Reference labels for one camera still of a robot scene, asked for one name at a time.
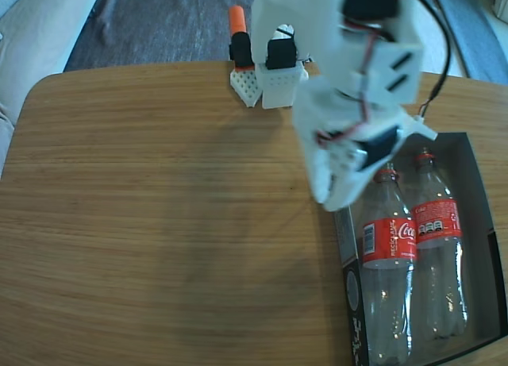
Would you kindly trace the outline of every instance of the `wooden table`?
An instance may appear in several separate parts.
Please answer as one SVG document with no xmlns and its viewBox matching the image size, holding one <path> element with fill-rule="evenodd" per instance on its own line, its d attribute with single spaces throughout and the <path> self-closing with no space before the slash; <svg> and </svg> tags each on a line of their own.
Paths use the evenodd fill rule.
<svg viewBox="0 0 508 366">
<path fill-rule="evenodd" d="M 332 216 L 291 112 L 244 108 L 229 72 L 35 86 L 0 184 L 1 365 L 350 365 Z M 506 262 L 508 89 L 450 79 L 428 122 L 471 134 Z M 508 340 L 454 364 L 507 356 Z"/>
</svg>

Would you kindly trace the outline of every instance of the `floor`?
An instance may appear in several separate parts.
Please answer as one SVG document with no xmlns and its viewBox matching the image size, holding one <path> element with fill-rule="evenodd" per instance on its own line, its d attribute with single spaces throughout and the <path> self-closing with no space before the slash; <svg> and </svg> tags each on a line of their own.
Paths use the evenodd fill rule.
<svg viewBox="0 0 508 366">
<path fill-rule="evenodd" d="M 425 7 L 420 3 L 417 3 L 414 20 L 416 21 L 418 35 L 425 46 L 422 70 L 440 74 L 445 64 L 446 54 L 445 39 L 443 38 L 441 29 Z M 453 76 L 466 75 L 455 47 L 453 48 L 452 63 L 448 73 Z"/>
<path fill-rule="evenodd" d="M 479 0 L 479 1 L 483 6 L 485 17 L 487 17 L 487 20 L 491 24 L 491 27 L 499 40 L 501 48 L 505 53 L 505 56 L 508 57 L 508 24 L 501 21 L 494 15 L 494 11 L 492 10 L 494 0 Z"/>
</svg>

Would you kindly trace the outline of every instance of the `empty plastic bottle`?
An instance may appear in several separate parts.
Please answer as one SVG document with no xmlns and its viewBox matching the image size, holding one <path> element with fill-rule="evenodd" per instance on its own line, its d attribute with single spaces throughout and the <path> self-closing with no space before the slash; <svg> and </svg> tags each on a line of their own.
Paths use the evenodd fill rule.
<svg viewBox="0 0 508 366">
<path fill-rule="evenodd" d="M 410 297 L 416 225 L 388 163 L 375 175 L 360 227 L 364 311 L 371 364 L 403 364 L 411 352 Z"/>
<path fill-rule="evenodd" d="M 437 172 L 434 155 L 424 148 L 416 164 L 419 185 L 413 216 L 418 228 L 418 298 L 425 314 L 415 325 L 432 340 L 462 334 L 468 321 L 462 230 L 456 201 Z"/>
</svg>

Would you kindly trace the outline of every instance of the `bottle cap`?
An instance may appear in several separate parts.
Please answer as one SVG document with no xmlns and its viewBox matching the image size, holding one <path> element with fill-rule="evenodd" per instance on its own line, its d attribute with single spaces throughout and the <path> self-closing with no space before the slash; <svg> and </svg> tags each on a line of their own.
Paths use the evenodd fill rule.
<svg viewBox="0 0 508 366">
<path fill-rule="evenodd" d="M 432 154 L 432 152 L 430 152 L 429 148 L 426 148 L 424 147 L 415 157 L 414 159 L 416 161 L 419 161 L 419 160 L 423 160 L 425 158 L 430 158 L 431 160 L 433 160 L 434 158 L 434 155 Z"/>
<path fill-rule="evenodd" d="M 395 170 L 394 164 L 392 162 L 387 162 L 384 164 L 374 175 L 374 181 L 375 182 L 381 182 L 381 177 L 383 175 L 392 175 L 393 180 L 398 179 L 398 173 Z"/>
</svg>

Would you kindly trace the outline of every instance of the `cardboard box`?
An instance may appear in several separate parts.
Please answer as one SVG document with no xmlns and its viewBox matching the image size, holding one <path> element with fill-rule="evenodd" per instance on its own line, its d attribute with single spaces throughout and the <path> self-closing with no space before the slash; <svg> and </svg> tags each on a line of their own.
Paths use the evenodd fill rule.
<svg viewBox="0 0 508 366">
<path fill-rule="evenodd" d="M 463 280 L 468 305 L 468 326 L 463 335 L 423 341 L 414 338 L 409 366 L 428 366 L 453 360 L 508 335 L 506 295 L 501 258 L 487 196 L 475 155 L 466 133 L 441 133 L 434 142 L 413 136 L 394 158 L 400 174 L 399 186 L 406 203 L 418 191 L 414 154 L 424 146 L 436 156 L 437 166 L 452 190 L 463 229 Z M 365 324 L 360 280 L 361 262 L 356 243 L 356 227 L 363 205 L 362 197 L 350 207 L 335 213 L 337 238 L 346 286 L 353 364 L 366 366 L 368 327 Z"/>
</svg>

